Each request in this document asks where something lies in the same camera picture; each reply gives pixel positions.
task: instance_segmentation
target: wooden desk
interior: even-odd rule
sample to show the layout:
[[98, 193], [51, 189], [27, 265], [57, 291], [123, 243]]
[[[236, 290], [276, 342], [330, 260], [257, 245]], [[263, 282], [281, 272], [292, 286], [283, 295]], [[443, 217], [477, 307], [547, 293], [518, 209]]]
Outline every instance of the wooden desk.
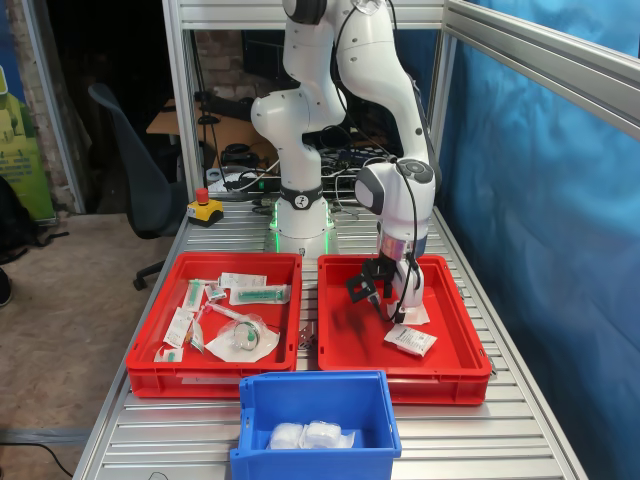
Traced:
[[[175, 101], [169, 100], [165, 107], [174, 106]], [[200, 102], [194, 102], [194, 110], [196, 112], [196, 119], [202, 116], [200, 110]], [[276, 149], [271, 143], [261, 136], [256, 129], [253, 128], [251, 122], [245, 122], [244, 120], [238, 120], [237, 118], [225, 117], [222, 115], [214, 115], [220, 119], [220, 123], [214, 125], [216, 132], [216, 138], [218, 140], [218, 148], [220, 153], [227, 148], [227, 145], [232, 143], [244, 143], [251, 146], [251, 151], [256, 153], [260, 158], [267, 158], [267, 164], [271, 165], [278, 158]], [[208, 125], [197, 125], [198, 138], [200, 141], [204, 140], [204, 128]], [[160, 135], [180, 135], [180, 127], [178, 126], [178, 114], [174, 112], [160, 112], [153, 119], [153, 122], [147, 127], [147, 133], [160, 134]], [[212, 149], [215, 148], [213, 142], [213, 135], [211, 130], [207, 130], [207, 144]]]

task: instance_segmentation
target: brick wall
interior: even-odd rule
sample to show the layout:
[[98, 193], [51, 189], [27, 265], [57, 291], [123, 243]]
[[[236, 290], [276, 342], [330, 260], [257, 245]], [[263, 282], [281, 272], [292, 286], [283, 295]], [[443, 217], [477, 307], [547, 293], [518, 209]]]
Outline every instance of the brick wall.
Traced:
[[244, 72], [239, 30], [196, 32], [196, 42], [205, 84], [216, 95], [240, 100], [277, 90], [269, 80]]
[[[47, 176], [49, 192], [54, 203], [54, 208], [56, 210], [74, 212], [74, 198], [69, 189], [69, 182], [64, 171], [62, 157], [60, 155], [60, 150], [58, 149], [58, 143], [53, 131], [53, 126], [51, 125], [51, 117], [47, 108], [42, 82], [40, 81], [38, 65], [36, 63], [33, 46], [29, 37], [29, 30], [24, 16], [24, 9], [22, 8], [22, 1], [6, 0], [6, 8], [9, 27], [13, 34], [15, 54], [18, 61], [18, 70], [20, 71], [22, 87], [24, 89], [27, 106], [31, 113], [33, 126], [36, 130], [38, 147], [40, 149], [40, 155], [42, 157], [42, 163]], [[46, 8], [44, 12], [38, 11], [37, 15], [39, 19], [48, 23]], [[49, 67], [54, 82], [55, 94], [61, 106], [61, 114], [67, 124], [62, 125], [62, 128], [67, 132], [67, 138], [70, 142], [70, 154], [72, 155], [70, 161], [74, 164], [76, 175], [80, 182], [80, 188], [86, 195], [90, 190], [91, 185], [90, 178], [87, 175], [86, 170], [83, 168], [86, 164], [86, 157], [83, 154], [84, 147], [82, 146], [79, 134], [72, 128], [73, 124], [76, 123], [75, 110], [71, 108], [71, 102], [66, 93], [64, 77], [62, 69], [59, 66], [55, 40], [53, 38], [53, 33], [50, 31], [50, 26], [49, 29], [47, 29], [42, 28], [41, 25], [41, 34], [43, 37], [43, 44], [46, 49], [45, 54], [47, 55], [47, 58], [51, 60]]]

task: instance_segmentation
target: robot logo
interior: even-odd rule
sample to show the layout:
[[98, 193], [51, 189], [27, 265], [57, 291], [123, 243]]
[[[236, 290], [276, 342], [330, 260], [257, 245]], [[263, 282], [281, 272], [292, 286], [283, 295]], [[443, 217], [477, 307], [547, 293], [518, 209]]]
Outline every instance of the robot logo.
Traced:
[[298, 195], [294, 200], [298, 208], [306, 208], [309, 205], [309, 197], [306, 195]]

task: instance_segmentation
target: floor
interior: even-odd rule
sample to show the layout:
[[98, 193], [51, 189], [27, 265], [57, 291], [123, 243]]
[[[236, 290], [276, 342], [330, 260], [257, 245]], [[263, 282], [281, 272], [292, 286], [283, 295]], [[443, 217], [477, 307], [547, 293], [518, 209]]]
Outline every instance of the floor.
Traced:
[[[0, 309], [0, 437], [86, 436], [155, 281], [137, 292], [135, 271], [165, 258], [173, 241], [139, 239], [125, 215], [69, 217], [56, 231], [70, 235], [2, 267], [14, 298]], [[80, 442], [52, 446], [68, 470]], [[0, 447], [0, 465], [5, 480], [68, 478], [34, 447]]]

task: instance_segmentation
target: blue plastic bin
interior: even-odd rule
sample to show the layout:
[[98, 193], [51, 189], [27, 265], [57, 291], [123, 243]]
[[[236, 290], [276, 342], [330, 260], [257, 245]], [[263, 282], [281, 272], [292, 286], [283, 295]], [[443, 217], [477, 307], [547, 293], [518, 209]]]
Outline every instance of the blue plastic bin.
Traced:
[[[233, 480], [388, 480], [402, 445], [384, 372], [268, 373], [242, 380]], [[350, 449], [266, 450], [280, 423], [337, 423]]]

